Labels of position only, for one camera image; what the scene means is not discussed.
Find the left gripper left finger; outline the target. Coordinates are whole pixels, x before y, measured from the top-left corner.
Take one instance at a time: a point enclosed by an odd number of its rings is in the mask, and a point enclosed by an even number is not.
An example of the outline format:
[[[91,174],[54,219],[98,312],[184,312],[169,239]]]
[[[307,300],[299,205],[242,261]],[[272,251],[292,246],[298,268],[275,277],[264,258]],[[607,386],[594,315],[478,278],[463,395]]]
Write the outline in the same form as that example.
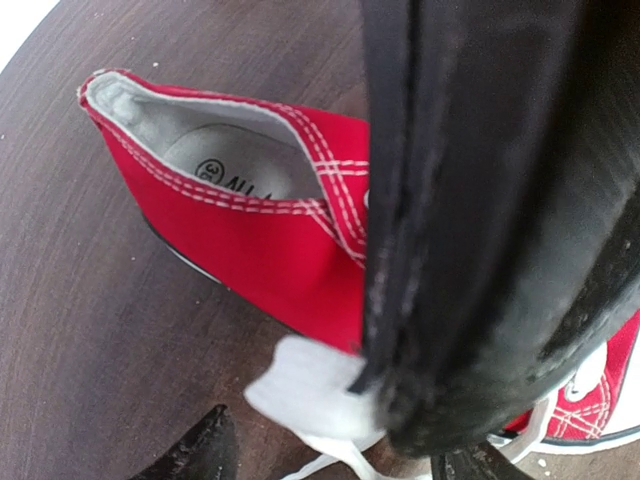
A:
[[[130,480],[235,480],[236,431],[218,404],[154,463]]]

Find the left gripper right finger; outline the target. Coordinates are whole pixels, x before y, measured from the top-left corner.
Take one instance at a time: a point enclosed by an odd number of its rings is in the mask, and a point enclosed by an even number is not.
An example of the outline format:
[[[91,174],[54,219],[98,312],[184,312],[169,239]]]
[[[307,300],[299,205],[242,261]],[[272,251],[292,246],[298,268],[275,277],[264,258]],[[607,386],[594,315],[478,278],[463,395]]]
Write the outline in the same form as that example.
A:
[[[434,480],[525,480],[525,473],[488,441],[430,459]]]

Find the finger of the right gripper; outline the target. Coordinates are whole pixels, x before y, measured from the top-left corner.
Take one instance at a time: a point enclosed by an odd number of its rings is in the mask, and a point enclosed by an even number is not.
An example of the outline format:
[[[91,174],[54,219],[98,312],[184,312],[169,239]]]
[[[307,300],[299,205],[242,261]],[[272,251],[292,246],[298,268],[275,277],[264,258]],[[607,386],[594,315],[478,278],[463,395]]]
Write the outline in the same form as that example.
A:
[[[639,5],[365,1],[363,352],[409,458],[474,445],[639,307]]]

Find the white shoelace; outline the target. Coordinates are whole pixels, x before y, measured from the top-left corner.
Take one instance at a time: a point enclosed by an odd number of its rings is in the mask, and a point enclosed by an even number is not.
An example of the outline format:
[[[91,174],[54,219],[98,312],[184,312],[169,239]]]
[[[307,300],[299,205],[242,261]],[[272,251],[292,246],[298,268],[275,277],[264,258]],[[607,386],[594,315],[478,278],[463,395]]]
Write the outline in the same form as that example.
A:
[[[354,393],[349,388],[363,365],[363,359],[323,343],[286,336],[265,373],[246,387],[244,397],[253,409],[319,454],[291,478],[306,479],[341,462],[360,479],[379,479],[381,473],[364,453],[383,438],[404,456],[437,460],[479,445],[487,427],[528,406],[522,433],[511,441],[490,442],[516,464],[545,437],[557,405],[554,389],[534,392],[506,381],[500,372],[477,372],[473,365],[455,372],[432,408],[412,404],[397,387],[381,383]]]

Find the red canvas sneaker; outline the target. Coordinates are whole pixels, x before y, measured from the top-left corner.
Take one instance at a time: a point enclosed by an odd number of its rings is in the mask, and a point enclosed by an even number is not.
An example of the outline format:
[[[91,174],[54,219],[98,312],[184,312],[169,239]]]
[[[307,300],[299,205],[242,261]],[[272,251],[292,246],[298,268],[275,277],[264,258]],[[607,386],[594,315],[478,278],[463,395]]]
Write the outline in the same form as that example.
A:
[[[225,285],[299,336],[364,361],[366,122],[306,107],[152,85],[102,71],[79,91],[149,227],[182,261]],[[496,339],[484,357],[504,363],[515,383],[543,306],[528,300],[559,290],[589,245],[584,212],[555,212],[537,237],[543,257],[512,297],[524,340]],[[615,448],[639,437],[639,308],[604,314],[614,333],[543,393],[557,405],[532,451],[570,455]],[[350,391],[359,378],[350,386]],[[486,429],[515,439],[531,409]]]

